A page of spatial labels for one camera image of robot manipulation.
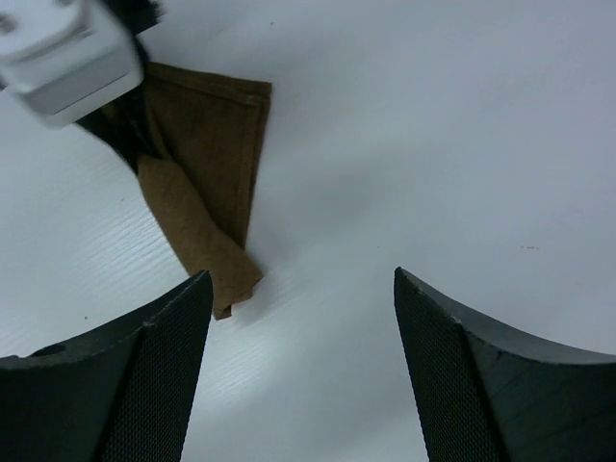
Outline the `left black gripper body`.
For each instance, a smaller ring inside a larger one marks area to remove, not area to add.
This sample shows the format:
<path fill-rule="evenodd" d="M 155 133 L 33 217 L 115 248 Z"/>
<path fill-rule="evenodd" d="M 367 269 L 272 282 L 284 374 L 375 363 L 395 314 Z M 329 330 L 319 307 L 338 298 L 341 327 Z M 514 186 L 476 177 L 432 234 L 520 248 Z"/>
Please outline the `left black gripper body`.
<path fill-rule="evenodd" d="M 139 70 L 146 71 L 150 56 L 138 34 L 157 25 L 162 15 L 160 3 L 150 0 L 104 0 L 103 4 L 128 30 L 132 49 L 139 58 Z M 148 128 L 144 84 L 85 115 L 77 124 L 109 145 L 133 172 L 139 170 L 141 154 L 158 156 Z"/>

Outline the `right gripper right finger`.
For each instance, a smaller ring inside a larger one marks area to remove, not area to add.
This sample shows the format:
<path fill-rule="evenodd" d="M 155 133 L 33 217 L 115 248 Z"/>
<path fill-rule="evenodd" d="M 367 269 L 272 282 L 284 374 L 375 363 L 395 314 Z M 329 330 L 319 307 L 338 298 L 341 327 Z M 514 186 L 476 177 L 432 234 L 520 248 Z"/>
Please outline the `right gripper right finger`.
<path fill-rule="evenodd" d="M 615 358 L 484 315 L 405 269 L 395 311 L 432 461 L 611 461 Z"/>

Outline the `brown cloth napkin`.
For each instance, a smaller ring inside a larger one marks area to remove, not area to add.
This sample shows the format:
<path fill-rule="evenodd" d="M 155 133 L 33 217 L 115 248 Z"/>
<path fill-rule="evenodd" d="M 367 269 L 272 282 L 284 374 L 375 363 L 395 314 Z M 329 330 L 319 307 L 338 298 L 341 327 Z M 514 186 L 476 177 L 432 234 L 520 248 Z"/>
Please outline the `brown cloth napkin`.
<path fill-rule="evenodd" d="M 263 277 L 245 243 L 272 85 L 152 63 L 144 90 L 155 147 L 139 157 L 144 200 L 186 272 L 210 273 L 226 319 Z"/>

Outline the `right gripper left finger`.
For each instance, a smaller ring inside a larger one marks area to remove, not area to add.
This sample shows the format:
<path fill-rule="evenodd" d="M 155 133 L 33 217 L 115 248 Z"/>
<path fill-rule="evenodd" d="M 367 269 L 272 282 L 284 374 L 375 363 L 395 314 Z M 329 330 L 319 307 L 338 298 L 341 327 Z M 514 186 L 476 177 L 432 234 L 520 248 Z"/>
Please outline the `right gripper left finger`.
<path fill-rule="evenodd" d="M 212 308 L 201 271 L 86 333 L 2 358 L 2 460 L 180 460 Z"/>

